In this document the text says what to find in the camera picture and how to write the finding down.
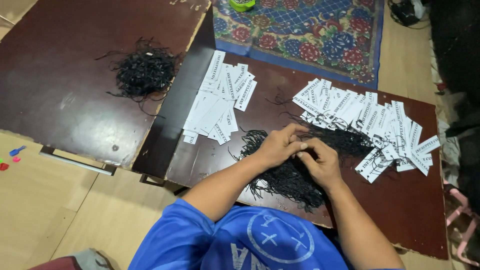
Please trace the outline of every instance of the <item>floral rug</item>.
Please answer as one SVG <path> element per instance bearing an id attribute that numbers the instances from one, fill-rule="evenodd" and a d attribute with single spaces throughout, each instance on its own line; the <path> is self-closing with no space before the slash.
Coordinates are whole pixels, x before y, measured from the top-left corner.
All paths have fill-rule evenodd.
<path id="1" fill-rule="evenodd" d="M 377 89 L 383 0 L 214 1 L 217 49 Z"/>

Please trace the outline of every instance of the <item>person's right hand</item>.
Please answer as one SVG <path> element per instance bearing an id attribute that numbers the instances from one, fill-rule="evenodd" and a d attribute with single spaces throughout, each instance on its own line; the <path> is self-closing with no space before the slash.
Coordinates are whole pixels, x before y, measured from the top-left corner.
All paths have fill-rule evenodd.
<path id="1" fill-rule="evenodd" d="M 305 143 L 308 144 L 308 148 L 312 148 L 315 151 L 318 156 L 317 160 L 314 160 L 307 152 L 299 152 L 297 157 L 307 166 L 315 182 L 327 192 L 341 186 L 343 179 L 340 174 L 336 151 L 318 138 L 309 139 Z"/>

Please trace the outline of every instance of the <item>forearm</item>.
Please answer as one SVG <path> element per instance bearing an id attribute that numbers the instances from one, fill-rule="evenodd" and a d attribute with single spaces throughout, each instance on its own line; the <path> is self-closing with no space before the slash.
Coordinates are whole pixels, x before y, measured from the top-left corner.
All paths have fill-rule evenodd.
<path id="1" fill-rule="evenodd" d="M 242 190 L 266 166 L 255 154 L 215 172 L 195 185 L 183 199 L 212 221 L 221 219 L 233 206 Z"/>
<path id="2" fill-rule="evenodd" d="M 342 250 L 355 269 L 405 268 L 388 239 L 345 183 L 329 191 L 328 196 Z"/>

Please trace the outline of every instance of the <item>person's left hand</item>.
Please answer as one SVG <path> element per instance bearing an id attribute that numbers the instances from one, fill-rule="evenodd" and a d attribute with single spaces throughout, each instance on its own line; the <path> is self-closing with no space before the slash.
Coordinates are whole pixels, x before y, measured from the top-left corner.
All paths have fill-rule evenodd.
<path id="1" fill-rule="evenodd" d="M 291 123 L 280 131 L 273 130 L 253 155 L 267 170 L 279 166 L 290 156 L 308 147 L 306 143 L 297 141 L 295 132 L 308 132 L 308 128 Z"/>

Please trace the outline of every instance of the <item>person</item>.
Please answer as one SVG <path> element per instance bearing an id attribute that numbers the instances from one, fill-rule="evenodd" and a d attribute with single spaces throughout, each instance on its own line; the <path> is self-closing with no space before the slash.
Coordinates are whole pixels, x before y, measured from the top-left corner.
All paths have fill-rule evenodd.
<path id="1" fill-rule="evenodd" d="M 333 243 L 311 222 L 277 209 L 233 206 L 247 184 L 299 158 L 332 204 L 341 250 L 358 270 L 404 269 L 378 227 L 342 180 L 335 150 L 317 138 L 301 142 L 290 124 L 272 131 L 252 155 L 215 172 L 165 207 L 129 270 L 343 270 Z M 305 152 L 312 149 L 318 159 Z"/>

